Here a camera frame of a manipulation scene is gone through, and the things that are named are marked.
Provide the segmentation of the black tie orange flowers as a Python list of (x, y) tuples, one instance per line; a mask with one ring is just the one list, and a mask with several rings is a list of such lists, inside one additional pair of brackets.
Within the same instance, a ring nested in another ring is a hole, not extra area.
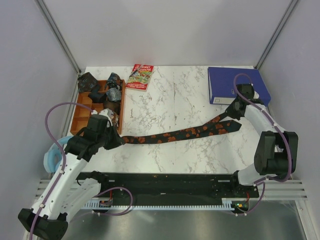
[(145, 135), (145, 136), (122, 136), (125, 144), (143, 145), (143, 144), (164, 144), (170, 142), (184, 141), (205, 138), (216, 135), (234, 133), (240, 130), (242, 124), (231, 119), (223, 120), (227, 114), (221, 113), (208, 122), (200, 126), (189, 127), (181, 130)]

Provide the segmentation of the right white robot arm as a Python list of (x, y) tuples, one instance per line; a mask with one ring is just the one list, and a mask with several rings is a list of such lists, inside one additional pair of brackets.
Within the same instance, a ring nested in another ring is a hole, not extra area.
[(242, 196), (247, 186), (258, 185), (265, 180), (280, 183), (287, 181), (296, 169), (298, 135), (279, 126), (267, 112), (263, 102), (254, 98), (252, 84), (234, 86), (236, 98), (226, 109), (232, 119), (247, 119), (259, 134), (253, 163), (236, 173), (237, 179), (229, 184), (235, 197)]

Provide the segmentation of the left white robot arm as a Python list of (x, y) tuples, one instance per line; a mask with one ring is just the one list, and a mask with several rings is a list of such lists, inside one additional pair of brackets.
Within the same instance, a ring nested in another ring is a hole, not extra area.
[(103, 175), (92, 172), (73, 193), (76, 178), (100, 148), (110, 150), (124, 144), (109, 117), (93, 114), (76, 135), (71, 137), (62, 162), (46, 189), (31, 208), (23, 208), (18, 219), (29, 232), (43, 240), (60, 240), (78, 211), (94, 196), (106, 196), (110, 185)]

